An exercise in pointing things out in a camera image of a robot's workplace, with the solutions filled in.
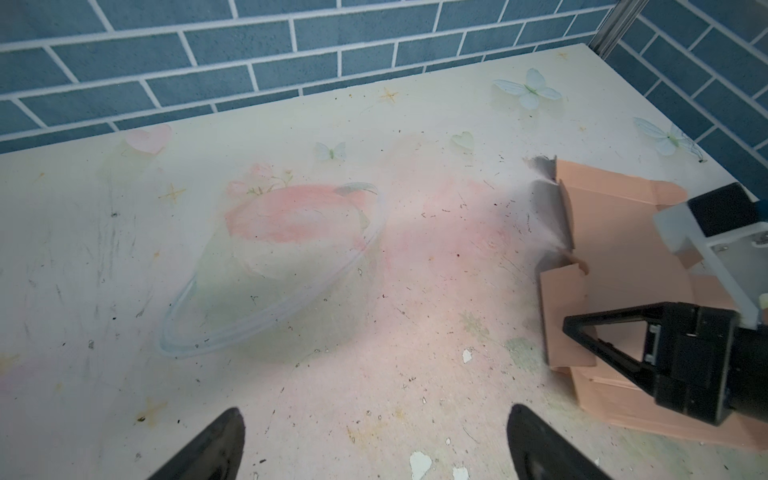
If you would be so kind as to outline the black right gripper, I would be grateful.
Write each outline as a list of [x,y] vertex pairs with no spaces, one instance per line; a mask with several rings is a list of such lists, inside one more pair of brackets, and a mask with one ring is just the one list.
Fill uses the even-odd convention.
[[[636,322],[652,337],[646,362],[587,333]],[[734,310],[661,302],[569,315],[562,330],[660,406],[715,426],[733,413],[767,420],[767,326],[743,328]]]

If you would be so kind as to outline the pink cardboard paper box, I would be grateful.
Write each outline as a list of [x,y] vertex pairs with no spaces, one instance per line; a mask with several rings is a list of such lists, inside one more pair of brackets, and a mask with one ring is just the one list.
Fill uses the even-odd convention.
[[[599,420],[669,437],[763,451],[765,422],[738,413],[719,425],[658,405],[654,397],[563,333],[566,316],[680,302],[740,313],[703,263],[670,252],[653,216],[696,196],[675,183],[557,160],[555,180],[572,246],[568,264],[539,276],[547,362],[571,376],[579,406]],[[652,337],[641,322],[588,327],[587,333],[645,361]]]

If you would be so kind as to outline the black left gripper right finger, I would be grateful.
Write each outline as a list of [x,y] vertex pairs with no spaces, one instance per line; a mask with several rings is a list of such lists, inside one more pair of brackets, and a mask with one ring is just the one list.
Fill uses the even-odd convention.
[[506,434],[519,479],[610,480],[593,461],[523,404],[512,406]]

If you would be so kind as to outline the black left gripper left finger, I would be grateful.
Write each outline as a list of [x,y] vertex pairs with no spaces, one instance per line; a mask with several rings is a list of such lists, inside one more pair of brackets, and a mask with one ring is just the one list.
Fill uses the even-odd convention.
[[225,410],[149,480],[235,479],[243,457],[245,431],[240,410]]

